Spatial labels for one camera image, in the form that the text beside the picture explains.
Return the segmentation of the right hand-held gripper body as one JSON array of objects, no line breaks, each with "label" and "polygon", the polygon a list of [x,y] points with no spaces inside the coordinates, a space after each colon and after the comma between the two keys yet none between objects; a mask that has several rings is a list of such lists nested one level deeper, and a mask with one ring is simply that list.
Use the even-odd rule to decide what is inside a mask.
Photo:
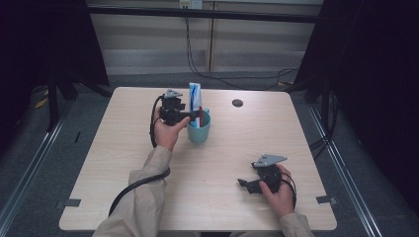
[{"label": "right hand-held gripper body", "polygon": [[259,178],[267,184],[272,193],[276,193],[280,187],[282,171],[277,164],[286,161],[285,156],[263,154],[257,161],[252,163]]}]

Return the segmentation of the teal plastic cup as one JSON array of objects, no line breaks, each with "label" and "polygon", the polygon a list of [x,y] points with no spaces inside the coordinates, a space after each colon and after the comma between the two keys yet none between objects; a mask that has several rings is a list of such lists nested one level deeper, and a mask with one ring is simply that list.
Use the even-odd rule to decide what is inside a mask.
[{"label": "teal plastic cup", "polygon": [[201,116],[193,119],[187,125],[189,139],[193,143],[204,143],[210,133],[210,110],[204,108],[201,110]]}]

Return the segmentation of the person's right hand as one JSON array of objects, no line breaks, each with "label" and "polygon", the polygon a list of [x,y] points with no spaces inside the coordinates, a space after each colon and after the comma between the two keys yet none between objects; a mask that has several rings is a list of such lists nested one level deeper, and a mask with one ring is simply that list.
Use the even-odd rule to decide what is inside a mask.
[{"label": "person's right hand", "polygon": [[278,191],[276,193],[272,193],[267,184],[263,181],[259,182],[259,186],[273,212],[278,217],[282,217],[286,214],[294,212],[293,188],[291,182],[291,172],[280,163],[277,164],[277,167],[283,173],[283,180],[281,181]]}]

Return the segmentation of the white wall socket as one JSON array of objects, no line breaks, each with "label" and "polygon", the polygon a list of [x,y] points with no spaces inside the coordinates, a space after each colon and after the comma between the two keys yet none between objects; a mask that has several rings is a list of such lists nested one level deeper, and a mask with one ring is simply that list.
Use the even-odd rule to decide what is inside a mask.
[{"label": "white wall socket", "polygon": [[179,5],[181,9],[202,10],[203,0],[179,0]]}]

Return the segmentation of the metal floor rail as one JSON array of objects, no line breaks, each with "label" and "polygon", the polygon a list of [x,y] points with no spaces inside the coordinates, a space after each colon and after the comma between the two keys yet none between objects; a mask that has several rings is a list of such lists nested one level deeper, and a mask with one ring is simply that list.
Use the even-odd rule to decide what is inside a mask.
[{"label": "metal floor rail", "polygon": [[8,232],[8,229],[22,206],[22,203],[27,196],[33,181],[35,180],[45,157],[60,134],[64,120],[68,117],[68,113],[72,108],[73,102],[67,102],[64,105],[62,115],[58,117],[56,124],[43,137],[42,143],[37,152],[34,154],[23,177],[19,180],[17,187],[13,190],[11,196],[5,203],[4,208],[0,211],[0,236],[5,236]]},{"label": "metal floor rail", "polygon": [[368,236],[383,237],[377,224],[376,218],[372,214],[371,209],[368,207],[365,199],[359,191],[337,145],[331,138],[326,137],[326,128],[321,123],[320,112],[315,106],[310,106],[309,110],[319,134],[322,138],[325,139],[325,147],[327,148],[327,152]]}]

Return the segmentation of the yellow object on floor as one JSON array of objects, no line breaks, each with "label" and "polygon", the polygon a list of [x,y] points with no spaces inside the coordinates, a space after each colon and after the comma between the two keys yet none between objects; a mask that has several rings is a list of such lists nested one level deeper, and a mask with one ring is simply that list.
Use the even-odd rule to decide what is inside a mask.
[{"label": "yellow object on floor", "polygon": [[35,109],[39,109],[42,106],[44,106],[45,103],[47,102],[47,100],[48,100],[48,90],[45,90],[44,93],[42,94],[41,98],[35,104]]}]

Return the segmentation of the black horizontal bar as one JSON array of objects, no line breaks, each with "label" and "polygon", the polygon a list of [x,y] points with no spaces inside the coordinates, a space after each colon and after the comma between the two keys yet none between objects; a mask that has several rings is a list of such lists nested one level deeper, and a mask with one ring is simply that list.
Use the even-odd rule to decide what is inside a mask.
[{"label": "black horizontal bar", "polygon": [[232,11],[216,11],[216,10],[136,8],[136,7],[117,7],[117,6],[110,6],[110,5],[88,5],[87,9],[92,14],[110,14],[110,15],[128,15],[128,16],[183,17],[183,18],[308,23],[308,24],[315,24],[321,21],[321,18],[319,17],[307,16],[307,15],[266,14],[266,13],[232,12]]}]

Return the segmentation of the white and blue toothpaste tube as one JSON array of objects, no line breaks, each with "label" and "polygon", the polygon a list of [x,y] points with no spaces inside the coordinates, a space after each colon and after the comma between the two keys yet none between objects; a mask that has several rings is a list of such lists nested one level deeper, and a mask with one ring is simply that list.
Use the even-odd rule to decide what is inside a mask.
[{"label": "white and blue toothpaste tube", "polygon": [[200,83],[190,83],[190,110],[196,115],[191,119],[192,127],[201,126],[202,93]]}]

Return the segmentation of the person's left hand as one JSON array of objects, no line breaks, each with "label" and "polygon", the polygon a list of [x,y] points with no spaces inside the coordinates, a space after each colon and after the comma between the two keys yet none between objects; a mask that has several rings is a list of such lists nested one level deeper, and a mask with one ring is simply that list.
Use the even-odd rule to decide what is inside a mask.
[{"label": "person's left hand", "polygon": [[180,131],[187,126],[190,121],[189,117],[183,118],[177,124],[170,126],[163,122],[159,116],[160,108],[157,108],[154,112],[154,137],[156,144],[166,148],[170,152],[174,150],[177,143]]}]

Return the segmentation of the black curtain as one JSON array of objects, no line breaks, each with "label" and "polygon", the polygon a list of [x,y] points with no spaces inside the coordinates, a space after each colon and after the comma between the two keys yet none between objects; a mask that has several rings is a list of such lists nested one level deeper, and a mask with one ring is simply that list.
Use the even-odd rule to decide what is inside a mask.
[{"label": "black curtain", "polygon": [[76,83],[111,95],[86,0],[0,0],[0,154],[37,86],[73,100]]},{"label": "black curtain", "polygon": [[296,84],[335,93],[362,144],[419,215],[419,0],[323,0]]}]

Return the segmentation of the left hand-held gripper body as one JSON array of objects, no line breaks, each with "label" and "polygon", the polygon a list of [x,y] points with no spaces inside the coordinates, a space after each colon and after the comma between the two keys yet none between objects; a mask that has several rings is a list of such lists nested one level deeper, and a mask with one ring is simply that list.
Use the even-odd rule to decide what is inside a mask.
[{"label": "left hand-held gripper body", "polygon": [[189,116],[184,112],[186,105],[182,103],[181,96],[182,93],[173,89],[168,89],[163,95],[159,116],[167,125],[173,126]]}]

